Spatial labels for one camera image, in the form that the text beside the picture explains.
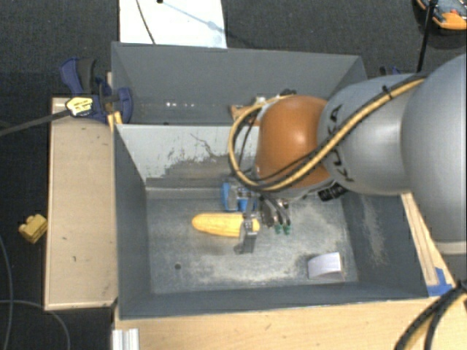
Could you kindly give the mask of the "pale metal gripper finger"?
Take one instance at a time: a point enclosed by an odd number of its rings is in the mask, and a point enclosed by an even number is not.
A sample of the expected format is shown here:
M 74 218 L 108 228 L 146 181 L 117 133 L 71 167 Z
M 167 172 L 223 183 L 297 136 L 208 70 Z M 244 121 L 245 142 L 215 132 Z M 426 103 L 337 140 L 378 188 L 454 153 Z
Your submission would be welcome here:
M 238 209 L 242 213 L 245 219 L 252 217 L 253 212 L 256 208 L 257 195 L 255 192 L 248 190 L 247 188 L 240 188 L 237 191 L 237 204 Z
M 259 229 L 256 225 L 254 219 L 245 219 L 242 222 L 239 243 L 234 247 L 234 252 L 236 254 L 252 254 L 254 252 L 259 233 Z

